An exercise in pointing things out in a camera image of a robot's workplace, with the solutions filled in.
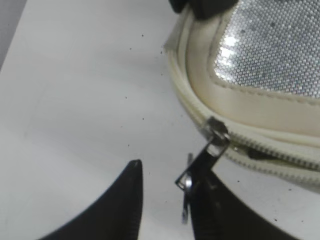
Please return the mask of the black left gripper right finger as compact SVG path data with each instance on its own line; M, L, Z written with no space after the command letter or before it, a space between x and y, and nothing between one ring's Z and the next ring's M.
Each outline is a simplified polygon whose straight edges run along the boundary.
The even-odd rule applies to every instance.
M197 240L317 240L320 187L218 161L190 200Z

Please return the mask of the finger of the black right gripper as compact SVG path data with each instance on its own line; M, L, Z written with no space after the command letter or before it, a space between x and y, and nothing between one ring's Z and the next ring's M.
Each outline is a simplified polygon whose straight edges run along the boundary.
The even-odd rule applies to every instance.
M198 20L207 20L238 3L237 0L169 0L168 2L176 14L182 13L187 5L190 6Z

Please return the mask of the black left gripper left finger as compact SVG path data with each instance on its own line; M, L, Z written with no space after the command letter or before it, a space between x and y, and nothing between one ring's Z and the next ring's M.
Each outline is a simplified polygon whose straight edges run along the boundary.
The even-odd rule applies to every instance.
M45 240L137 240L143 213L143 164L131 160L85 211Z

